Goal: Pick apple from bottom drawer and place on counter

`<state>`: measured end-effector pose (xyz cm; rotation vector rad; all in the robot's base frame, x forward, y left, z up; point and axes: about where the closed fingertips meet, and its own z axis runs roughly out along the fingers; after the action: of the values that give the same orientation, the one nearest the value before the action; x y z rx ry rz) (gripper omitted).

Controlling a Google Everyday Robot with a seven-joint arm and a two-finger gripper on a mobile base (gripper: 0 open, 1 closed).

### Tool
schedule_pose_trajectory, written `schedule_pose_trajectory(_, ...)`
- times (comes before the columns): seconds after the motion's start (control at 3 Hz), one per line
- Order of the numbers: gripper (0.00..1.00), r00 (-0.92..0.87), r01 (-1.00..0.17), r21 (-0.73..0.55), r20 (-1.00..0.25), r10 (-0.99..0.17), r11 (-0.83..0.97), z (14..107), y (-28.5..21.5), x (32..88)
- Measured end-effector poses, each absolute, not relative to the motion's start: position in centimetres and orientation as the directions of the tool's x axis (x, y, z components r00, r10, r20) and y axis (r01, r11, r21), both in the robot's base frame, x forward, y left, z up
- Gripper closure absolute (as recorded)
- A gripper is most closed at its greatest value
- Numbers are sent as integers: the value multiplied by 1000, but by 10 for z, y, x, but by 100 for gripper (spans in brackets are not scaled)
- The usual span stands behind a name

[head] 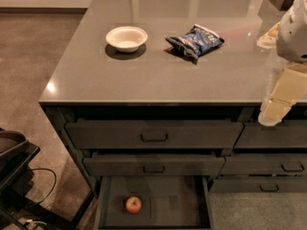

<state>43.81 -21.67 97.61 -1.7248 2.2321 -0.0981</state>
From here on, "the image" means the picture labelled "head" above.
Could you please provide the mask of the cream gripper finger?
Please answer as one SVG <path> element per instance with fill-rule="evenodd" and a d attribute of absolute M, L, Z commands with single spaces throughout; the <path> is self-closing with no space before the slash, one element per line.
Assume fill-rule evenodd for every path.
<path fill-rule="evenodd" d="M 263 34 L 256 42 L 256 45 L 264 49 L 272 49 L 276 47 L 277 35 L 280 23 L 276 23 L 265 34 Z"/>
<path fill-rule="evenodd" d="M 279 116 L 271 118 L 271 117 L 266 116 L 263 112 L 261 112 L 258 115 L 259 124 L 265 127 L 274 127 L 277 124 L 279 124 L 281 121 L 282 119 Z"/>

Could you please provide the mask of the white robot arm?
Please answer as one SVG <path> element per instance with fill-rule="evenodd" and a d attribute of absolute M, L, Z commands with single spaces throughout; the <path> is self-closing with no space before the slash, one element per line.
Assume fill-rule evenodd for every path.
<path fill-rule="evenodd" d="M 266 127 L 280 123 L 307 93 L 307 0 L 294 0 L 281 20 L 258 40 L 261 48 L 275 48 L 288 64 L 274 70 L 271 87 L 261 104 L 258 122 Z"/>

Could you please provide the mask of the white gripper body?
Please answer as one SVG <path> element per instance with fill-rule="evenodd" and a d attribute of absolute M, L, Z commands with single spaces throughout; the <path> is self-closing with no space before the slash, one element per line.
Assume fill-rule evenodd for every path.
<path fill-rule="evenodd" d="M 276 77 L 272 90 L 261 105 L 261 112 L 283 119 L 307 93 L 307 64 L 290 63 Z"/>

